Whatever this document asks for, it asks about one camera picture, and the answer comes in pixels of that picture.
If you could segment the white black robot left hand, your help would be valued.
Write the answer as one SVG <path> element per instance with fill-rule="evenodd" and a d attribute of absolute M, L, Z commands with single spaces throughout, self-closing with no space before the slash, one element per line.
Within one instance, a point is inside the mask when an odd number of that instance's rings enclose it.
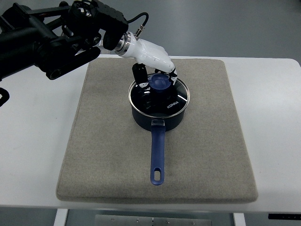
<path fill-rule="evenodd" d="M 132 71 L 136 84 L 144 89 L 150 89 L 150 82 L 146 67 L 155 69 L 156 73 L 167 75 L 168 84 L 174 85 L 177 81 L 177 72 L 174 63 L 162 46 L 139 39 L 131 32 L 125 33 L 119 40 L 115 53 L 122 58 L 134 58 L 136 64 Z"/>

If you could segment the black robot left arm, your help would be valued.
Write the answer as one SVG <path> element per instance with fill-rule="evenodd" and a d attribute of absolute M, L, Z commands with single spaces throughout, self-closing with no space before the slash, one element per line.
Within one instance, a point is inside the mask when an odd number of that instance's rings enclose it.
<path fill-rule="evenodd" d="M 98 43 L 114 50 L 128 25 L 120 11 L 98 0 L 37 10 L 14 3 L 0 17 L 0 77 L 36 66 L 55 80 L 96 59 Z"/>

